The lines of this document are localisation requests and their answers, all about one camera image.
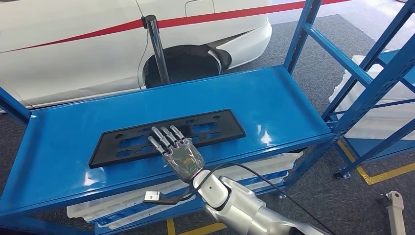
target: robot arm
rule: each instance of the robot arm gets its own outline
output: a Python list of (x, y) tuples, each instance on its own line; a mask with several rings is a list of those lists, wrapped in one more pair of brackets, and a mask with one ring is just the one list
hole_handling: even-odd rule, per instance
[[(192, 142), (175, 126), (170, 126), (170, 129), (175, 136), (167, 128), (161, 128), (171, 142), (156, 127), (152, 128), (164, 148), (152, 136), (149, 141), (181, 180), (198, 189), (197, 192), (206, 201), (205, 210), (218, 222), (241, 235), (327, 235), (308, 224), (296, 222), (270, 210), (254, 192), (236, 181), (225, 176), (217, 178), (213, 174), (209, 175), (210, 171), (203, 168), (203, 158)], [(145, 202), (163, 204), (161, 196), (160, 192), (149, 191)]]

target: car wheel well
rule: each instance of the car wheel well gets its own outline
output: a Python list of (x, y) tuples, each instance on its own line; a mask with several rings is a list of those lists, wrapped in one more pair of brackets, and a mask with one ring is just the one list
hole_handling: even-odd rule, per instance
[[(224, 53), (217, 53), (207, 45), (182, 45), (166, 48), (163, 52), (171, 83), (215, 76), (222, 72), (221, 58)], [(154, 55), (146, 61), (143, 73), (147, 88), (161, 85)]]

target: gray carpet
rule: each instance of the gray carpet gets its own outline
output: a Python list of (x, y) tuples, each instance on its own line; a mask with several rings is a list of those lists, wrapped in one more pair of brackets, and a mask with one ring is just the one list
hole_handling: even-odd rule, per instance
[[(257, 60), (236, 68), (245, 71), (274, 64), (281, 64), (292, 39), (296, 22), (273, 25), (273, 36), (266, 52)], [(340, 47), (348, 56), (366, 54), (374, 41), (338, 15), (317, 18), (315, 26)], [(298, 61), (293, 77), (319, 112), (328, 105), (343, 76), (344, 69), (316, 42), (308, 39)], [(3, 184), (18, 149), (23, 127), (9, 116), (0, 117), (0, 182)], [(386, 169), (388, 165), (413, 162), (413, 153), (373, 163), (370, 169)], [(339, 154), (330, 149), (289, 191), (299, 203), (308, 208), (317, 218), (338, 235), (389, 235), (387, 211), (375, 202), (381, 193), (399, 191), (405, 204), (404, 218), (407, 234), (415, 234), (415, 171), (396, 178), (368, 186), (357, 172), (351, 179), (335, 180), (332, 173), (344, 163)], [(278, 200), (275, 194), (261, 196), (270, 208), (298, 221), (319, 226), (311, 217), (287, 199)], [(48, 221), (91, 230), (92, 226), (82, 219), (68, 219), (64, 209), (37, 215)], [(177, 234), (213, 223), (204, 212), (174, 218)], [(156, 235), (167, 234), (165, 221), (128, 231), (123, 234)], [(227, 229), (213, 234), (234, 234)]]

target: black license plate bracket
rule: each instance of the black license plate bracket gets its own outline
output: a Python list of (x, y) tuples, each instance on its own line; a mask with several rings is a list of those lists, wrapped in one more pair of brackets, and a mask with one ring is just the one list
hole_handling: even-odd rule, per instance
[(89, 167), (98, 168), (159, 155), (147, 139), (153, 135), (151, 127), (160, 129), (170, 125), (175, 125), (186, 138), (192, 139), (196, 147), (245, 137), (244, 129), (230, 109), (152, 122), (102, 133)]

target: floor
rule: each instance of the floor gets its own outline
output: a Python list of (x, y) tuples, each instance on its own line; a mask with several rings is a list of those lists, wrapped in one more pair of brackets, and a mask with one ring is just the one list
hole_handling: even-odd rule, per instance
[[(273, 4), (293, 1), (296, 0), (273, 0)], [(402, 8), (403, 4), (396, 0), (351, 0), (322, 5), (317, 16), (341, 15), (376, 41)], [(273, 13), (270, 15), (270, 21), (272, 24), (297, 21), (300, 14), (301, 9)], [(412, 14), (386, 48), (390, 50), (401, 49), (414, 33), (415, 14)]]
[[(286, 1), (275, 0), (275, 3), (282, 2)], [(374, 39), (379, 37), (382, 30), (392, 20), (392, 15), (395, 13), (392, 15), (390, 13), (396, 12), (399, 6), (402, 6), (402, 3), (394, 0), (352, 0), (332, 6), (322, 6), (320, 18), (316, 19), (315, 26), (348, 56), (361, 55), (367, 53), (373, 45)], [(257, 60), (233, 71), (245, 71), (280, 64), (284, 59), (299, 14), (299, 10), (292, 10), (271, 15), (270, 19), (274, 24), (273, 36), (266, 52)], [(397, 39), (388, 46), (389, 49), (400, 48), (405, 42), (405, 38), (408, 39), (408, 35), (414, 33), (415, 19), (412, 17), (409, 23), (413, 25), (401, 30)], [(344, 69), (327, 52), (320, 48), (316, 42), (308, 39), (293, 77), (316, 109), (322, 112), (328, 105), (328, 97), (333, 93), (334, 87), (340, 83), (343, 73)], [(8, 115), (0, 117), (0, 135), (7, 136), (7, 139), (0, 140), (1, 172), (9, 171), (22, 134), (23, 127)], [(412, 163), (414, 155), (411, 152), (364, 165), (363, 168), (369, 175), (376, 175)], [(376, 203), (375, 199), (381, 193), (397, 190), (404, 199), (407, 234), (415, 234), (415, 197), (413, 197), (415, 194), (413, 187), (415, 171), (369, 186), (357, 172), (352, 172), (352, 177), (348, 180), (334, 179), (332, 174), (343, 165), (339, 153), (334, 148), (330, 149), (288, 193), (334, 230), (336, 234), (389, 235), (387, 212), (384, 207)], [(0, 175), (0, 186), (4, 183), (5, 177), (6, 174)], [(261, 199), (267, 202), (268, 207), (278, 213), (319, 227), (319, 224), (287, 199), (279, 200), (272, 193), (261, 196)], [(91, 224), (86, 224), (80, 218), (68, 219), (65, 209), (50, 211), (35, 217), (84, 230), (93, 229)], [(174, 224), (174, 233), (171, 230), (171, 222)], [(208, 225), (210, 225), (209, 231), (216, 230), (212, 234), (234, 234), (215, 224), (215, 221), (202, 211), (174, 218), (168, 223), (162, 221), (123, 234), (205, 234), (201, 230), (192, 230)]]

